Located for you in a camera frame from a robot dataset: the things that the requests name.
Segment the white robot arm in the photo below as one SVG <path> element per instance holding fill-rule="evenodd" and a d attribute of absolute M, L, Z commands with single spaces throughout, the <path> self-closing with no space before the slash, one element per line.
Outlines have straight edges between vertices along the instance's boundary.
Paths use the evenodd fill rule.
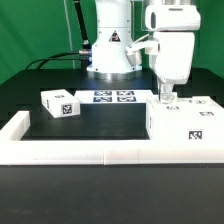
<path fill-rule="evenodd" d="M 142 0 L 141 27 L 146 32 L 131 37 L 131 0 L 95 0 L 97 40 L 92 46 L 95 77 L 126 79 L 141 69 L 143 53 L 157 76 L 158 98 L 174 100 L 173 87 L 188 81 L 195 36 L 201 16 L 192 0 Z"/>

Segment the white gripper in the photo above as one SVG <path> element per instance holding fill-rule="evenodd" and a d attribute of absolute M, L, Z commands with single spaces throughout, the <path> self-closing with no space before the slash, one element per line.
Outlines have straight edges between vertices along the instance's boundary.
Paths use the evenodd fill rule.
<path fill-rule="evenodd" d="M 192 32 L 154 32 L 125 48 L 131 66 L 142 63 L 140 50 L 149 56 L 149 67 L 163 82 L 158 84 L 161 102 L 173 100 L 173 84 L 185 84 L 189 78 L 195 36 Z"/>

